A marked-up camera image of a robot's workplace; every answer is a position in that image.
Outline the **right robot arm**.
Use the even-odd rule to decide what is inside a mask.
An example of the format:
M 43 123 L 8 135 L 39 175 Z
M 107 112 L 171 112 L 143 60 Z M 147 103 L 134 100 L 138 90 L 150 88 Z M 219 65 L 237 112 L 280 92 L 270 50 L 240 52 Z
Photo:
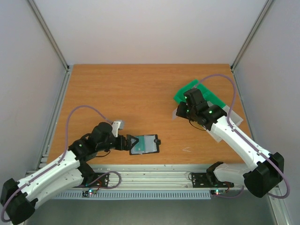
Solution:
M 256 197 L 268 194 L 283 180 L 284 158 L 260 147 L 230 119 L 218 105 L 208 105 L 199 89 L 183 94 L 176 115 L 197 122 L 224 140 L 244 161 L 242 166 L 216 162 L 206 170 L 208 183 L 215 187 L 221 182 L 244 185 Z

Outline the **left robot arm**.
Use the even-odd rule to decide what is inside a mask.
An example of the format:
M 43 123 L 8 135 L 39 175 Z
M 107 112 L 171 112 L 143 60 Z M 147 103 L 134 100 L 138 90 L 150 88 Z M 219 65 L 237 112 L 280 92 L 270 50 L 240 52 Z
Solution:
M 96 158 L 100 151 L 130 151 L 139 143 L 137 137 L 119 135 L 118 130 L 115 123 L 101 122 L 91 133 L 67 146 L 45 167 L 18 181 L 7 180 L 0 196 L 1 220 L 21 224 L 60 192 L 75 187 L 92 187 L 101 177 L 95 174 L 88 161 Z

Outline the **white VIP card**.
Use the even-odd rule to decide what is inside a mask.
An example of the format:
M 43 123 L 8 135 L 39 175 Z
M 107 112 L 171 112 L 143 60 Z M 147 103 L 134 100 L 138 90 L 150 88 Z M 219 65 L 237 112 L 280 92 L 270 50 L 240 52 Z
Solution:
M 179 106 L 179 105 L 177 105 L 177 106 L 175 107 L 175 109 L 173 110 L 173 112 L 172 112 L 172 120 L 175 120 L 175 119 L 178 117 L 178 116 L 176 115 L 178 106 Z

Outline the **teal card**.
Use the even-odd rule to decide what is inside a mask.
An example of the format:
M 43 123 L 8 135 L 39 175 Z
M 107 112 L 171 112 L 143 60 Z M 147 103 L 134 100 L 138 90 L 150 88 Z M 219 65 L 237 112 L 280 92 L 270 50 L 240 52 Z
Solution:
M 138 139 L 138 143 L 131 149 L 132 155 L 139 155 L 146 153 L 146 144 L 144 136 L 135 136 Z

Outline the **black leather card holder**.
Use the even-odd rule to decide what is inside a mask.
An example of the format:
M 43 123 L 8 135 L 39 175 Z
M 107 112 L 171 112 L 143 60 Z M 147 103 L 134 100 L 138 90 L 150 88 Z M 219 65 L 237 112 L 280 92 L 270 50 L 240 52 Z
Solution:
M 145 137 L 145 144 L 146 144 L 146 153 L 145 154 L 154 154 L 159 153 L 160 149 L 159 146 L 161 144 L 161 140 L 158 138 L 158 135 L 143 135 Z

